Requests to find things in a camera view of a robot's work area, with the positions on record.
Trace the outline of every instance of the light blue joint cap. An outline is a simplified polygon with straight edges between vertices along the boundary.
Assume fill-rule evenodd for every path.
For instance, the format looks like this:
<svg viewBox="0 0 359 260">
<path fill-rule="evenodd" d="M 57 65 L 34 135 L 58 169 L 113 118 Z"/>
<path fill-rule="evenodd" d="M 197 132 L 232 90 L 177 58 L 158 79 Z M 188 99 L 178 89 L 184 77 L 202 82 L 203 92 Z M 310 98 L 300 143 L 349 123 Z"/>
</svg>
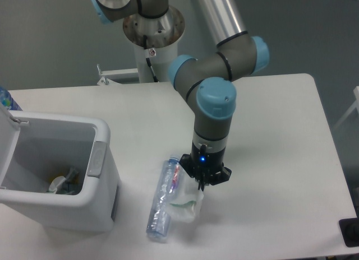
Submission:
<svg viewBox="0 0 359 260">
<path fill-rule="evenodd" d="M 96 0 L 91 0 L 92 4 L 94 5 L 95 7 L 95 10 L 97 12 L 97 15 L 99 16 L 100 20 L 101 20 L 101 23 L 103 24 L 110 24 L 112 23 L 110 20 L 108 20 L 108 18 L 106 17 L 106 15 L 102 12 L 100 6 L 97 4 L 97 1 Z"/>
<path fill-rule="evenodd" d="M 256 67 L 252 73 L 260 71 L 265 68 L 269 63 L 269 49 L 267 43 L 263 41 L 261 37 L 254 36 L 252 37 L 257 47 L 257 61 Z"/>
<path fill-rule="evenodd" d="M 215 120 L 230 118 L 236 109 L 237 91 L 233 83 L 220 77 L 205 79 L 197 90 L 197 105 Z"/>
<path fill-rule="evenodd" d="M 191 55 L 183 54 L 183 55 L 180 55 L 179 57 L 177 57 L 174 61 L 172 61 L 171 65 L 169 65 L 168 77 L 169 77 L 174 89 L 176 89 L 176 87 L 174 85 L 174 79 L 176 79 L 176 74 L 177 74 L 178 70 L 180 69 L 181 65 L 183 65 L 185 63 L 185 61 L 190 60 L 190 59 L 196 60 Z"/>
</svg>

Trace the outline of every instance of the robotic arm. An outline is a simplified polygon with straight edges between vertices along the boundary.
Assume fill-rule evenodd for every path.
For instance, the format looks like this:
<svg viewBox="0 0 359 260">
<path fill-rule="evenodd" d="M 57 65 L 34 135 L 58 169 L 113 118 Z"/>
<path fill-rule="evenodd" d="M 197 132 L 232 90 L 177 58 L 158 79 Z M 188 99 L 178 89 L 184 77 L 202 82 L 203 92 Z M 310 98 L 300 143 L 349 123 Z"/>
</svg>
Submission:
<svg viewBox="0 0 359 260">
<path fill-rule="evenodd" d="M 168 0 L 115 1 L 93 0 L 99 6 L 99 16 L 111 21 L 138 12 L 153 23 L 154 18 L 161 20 L 169 12 Z M 260 37 L 249 36 L 233 1 L 199 0 L 218 51 L 201 60 L 181 55 L 168 70 L 173 87 L 195 113 L 192 150 L 182 156 L 180 164 L 199 182 L 198 189 L 202 191 L 206 185 L 226 182 L 231 177 L 231 170 L 223 164 L 236 108 L 236 89 L 231 82 L 269 63 L 267 45 Z"/>
</svg>

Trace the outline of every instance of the bottle label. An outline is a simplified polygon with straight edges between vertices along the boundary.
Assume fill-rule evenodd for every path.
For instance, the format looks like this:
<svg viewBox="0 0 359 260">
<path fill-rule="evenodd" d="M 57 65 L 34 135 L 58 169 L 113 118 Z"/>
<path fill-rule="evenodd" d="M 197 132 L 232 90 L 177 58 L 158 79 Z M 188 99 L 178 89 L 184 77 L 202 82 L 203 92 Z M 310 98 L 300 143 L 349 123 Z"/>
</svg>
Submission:
<svg viewBox="0 0 359 260">
<path fill-rule="evenodd" d="M 11 102 L 8 99 L 4 99 L 2 105 L 4 105 L 6 109 L 11 110 Z"/>
<path fill-rule="evenodd" d="M 177 164 L 173 174 L 171 190 L 174 190 L 178 187 L 178 178 L 180 175 L 180 170 L 181 170 L 181 166 L 180 164 Z"/>
</svg>

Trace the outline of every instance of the white trash bin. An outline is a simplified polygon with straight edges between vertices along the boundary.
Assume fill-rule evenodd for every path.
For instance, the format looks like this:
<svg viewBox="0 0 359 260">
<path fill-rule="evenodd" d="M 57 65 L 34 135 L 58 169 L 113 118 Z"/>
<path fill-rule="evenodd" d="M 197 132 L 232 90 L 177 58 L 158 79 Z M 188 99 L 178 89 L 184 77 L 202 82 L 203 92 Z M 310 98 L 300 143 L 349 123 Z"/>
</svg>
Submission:
<svg viewBox="0 0 359 260">
<path fill-rule="evenodd" d="M 0 203 L 44 226 L 110 230 L 120 179 L 109 141 L 103 120 L 9 112 L 0 104 Z M 46 193 L 73 167 L 78 194 Z"/>
</svg>

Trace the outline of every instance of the plastic water bottle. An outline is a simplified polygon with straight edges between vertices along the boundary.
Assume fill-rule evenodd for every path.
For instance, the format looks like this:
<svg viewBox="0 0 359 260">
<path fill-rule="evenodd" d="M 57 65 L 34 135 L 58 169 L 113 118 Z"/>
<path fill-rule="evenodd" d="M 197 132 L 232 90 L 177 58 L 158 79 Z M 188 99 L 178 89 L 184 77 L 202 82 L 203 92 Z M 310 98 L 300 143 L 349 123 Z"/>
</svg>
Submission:
<svg viewBox="0 0 359 260">
<path fill-rule="evenodd" d="M 171 155 L 170 159 L 164 162 L 152 202 L 146 233 L 150 239 L 159 242 L 165 241 L 171 222 L 171 217 L 166 213 L 165 207 L 177 193 L 182 173 L 179 161 L 179 156 Z"/>
<path fill-rule="evenodd" d="M 10 93 L 0 86 L 0 103 L 8 110 L 22 110 Z"/>
</svg>

